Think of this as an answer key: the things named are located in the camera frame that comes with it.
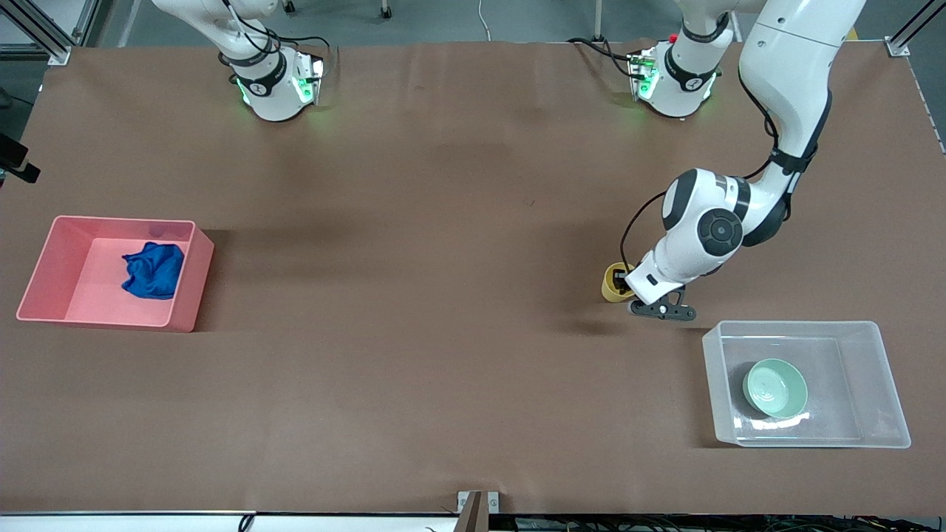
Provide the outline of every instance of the yellow cup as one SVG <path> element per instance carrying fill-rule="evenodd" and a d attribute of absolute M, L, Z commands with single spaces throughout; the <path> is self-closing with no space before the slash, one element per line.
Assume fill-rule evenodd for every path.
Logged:
<path fill-rule="evenodd" d="M 621 303 L 623 300 L 634 295 L 633 290 L 624 289 L 621 291 L 618 290 L 618 287 L 614 286 L 614 273 L 618 270 L 622 272 L 626 270 L 623 262 L 615 262 L 608 266 L 607 270 L 604 270 L 604 280 L 601 282 L 601 295 L 610 303 Z"/>

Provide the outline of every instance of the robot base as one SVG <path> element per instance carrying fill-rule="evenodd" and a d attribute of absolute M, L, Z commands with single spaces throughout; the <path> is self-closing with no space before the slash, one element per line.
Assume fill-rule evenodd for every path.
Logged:
<path fill-rule="evenodd" d="M 270 122 L 289 120 L 307 105 L 316 104 L 322 85 L 322 62 L 313 62 L 308 54 L 288 46 L 279 51 L 286 56 L 288 67 L 268 96 L 257 96 L 252 85 L 249 90 L 240 85 L 243 102 L 253 108 L 257 116 Z"/>
<path fill-rule="evenodd" d="M 669 42 L 663 41 L 653 48 L 643 50 L 639 56 L 631 57 L 630 72 L 645 77 L 644 80 L 631 79 L 631 94 L 661 115 L 680 118 L 695 113 L 700 104 L 710 97 L 710 89 L 716 81 L 716 75 L 713 74 L 700 90 L 684 91 L 680 84 L 667 74 L 667 67 L 664 66 L 663 58 L 670 46 Z"/>

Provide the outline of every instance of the table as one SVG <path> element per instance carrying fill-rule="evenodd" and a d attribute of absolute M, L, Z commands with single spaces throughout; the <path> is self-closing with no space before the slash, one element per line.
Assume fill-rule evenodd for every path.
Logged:
<path fill-rule="evenodd" d="M 441 511 L 483 488 L 522 513 L 942 514 L 946 166 L 882 44 L 844 45 L 793 218 L 692 283 L 696 322 L 601 299 L 644 200 L 767 154 L 738 51 L 680 121 L 569 44 L 344 49 L 323 105 L 273 124 L 210 48 L 76 49 L 23 139 L 40 183 L 0 194 L 0 509 Z M 196 221 L 198 331 L 16 322 L 60 214 Z M 913 447 L 716 442 L 721 319 L 876 321 Z"/>

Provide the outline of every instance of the green led light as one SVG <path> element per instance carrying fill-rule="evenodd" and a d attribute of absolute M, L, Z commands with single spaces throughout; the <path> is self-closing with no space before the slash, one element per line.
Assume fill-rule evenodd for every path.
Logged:
<path fill-rule="evenodd" d="M 243 95 L 243 103 L 250 105 L 250 99 L 246 96 L 246 90 L 243 88 L 243 83 L 239 79 L 236 80 L 236 87 L 239 89 L 241 95 Z"/>
<path fill-rule="evenodd" d="M 309 83 L 306 80 L 298 80 L 296 78 L 292 78 L 292 81 L 294 81 L 292 86 L 295 87 L 300 101 L 303 103 L 309 103 L 314 99 L 314 96 L 312 95 L 312 83 Z"/>
<path fill-rule="evenodd" d="M 650 99 L 658 81 L 660 81 L 660 75 L 657 68 L 652 67 L 650 72 L 644 77 L 644 80 L 640 82 L 639 96 L 643 99 Z"/>
<path fill-rule="evenodd" d="M 713 74 L 713 75 L 709 78 L 709 81 L 707 81 L 707 90 L 706 90 L 706 92 L 703 93 L 703 99 L 706 99 L 706 98 L 709 98 L 709 97 L 710 97 L 710 89 L 712 88 L 712 83 L 713 83 L 714 81 L 716 81 L 716 75 L 715 75 L 715 74 Z"/>

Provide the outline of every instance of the pink plastic bin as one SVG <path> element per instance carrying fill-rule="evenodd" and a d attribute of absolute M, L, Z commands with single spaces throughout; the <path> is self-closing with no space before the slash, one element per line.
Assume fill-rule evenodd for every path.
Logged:
<path fill-rule="evenodd" d="M 123 255 L 145 242 L 177 244 L 184 266 L 174 297 L 125 292 Z M 68 327 L 190 332 L 197 321 L 214 243 L 194 222 L 59 216 L 46 237 L 16 318 Z"/>

